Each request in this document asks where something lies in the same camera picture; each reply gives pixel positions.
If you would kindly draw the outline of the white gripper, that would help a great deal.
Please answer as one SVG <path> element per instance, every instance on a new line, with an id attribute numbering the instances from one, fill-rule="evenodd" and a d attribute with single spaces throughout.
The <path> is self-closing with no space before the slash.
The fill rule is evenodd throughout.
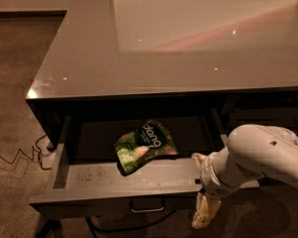
<path id="1" fill-rule="evenodd" d="M 218 152 L 208 156 L 200 153 L 192 154 L 200 172 L 202 188 L 205 191 L 197 195 L 196 212 L 192 220 L 192 227 L 195 229 L 206 228 L 212 222 L 222 205 L 219 197 L 228 196 L 239 189 L 238 185 L 231 186 L 220 180 L 215 166 L 217 154 Z"/>

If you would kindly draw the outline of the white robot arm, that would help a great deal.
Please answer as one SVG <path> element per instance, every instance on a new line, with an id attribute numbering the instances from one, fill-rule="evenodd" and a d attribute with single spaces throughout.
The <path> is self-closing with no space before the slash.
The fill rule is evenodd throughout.
<path id="1" fill-rule="evenodd" d="M 268 177 L 298 188 L 298 137 L 282 127 L 245 124 L 227 137 L 225 147 L 207 156 L 192 158 L 200 175 L 192 227 L 207 227 L 222 199 L 249 181 Z"/>

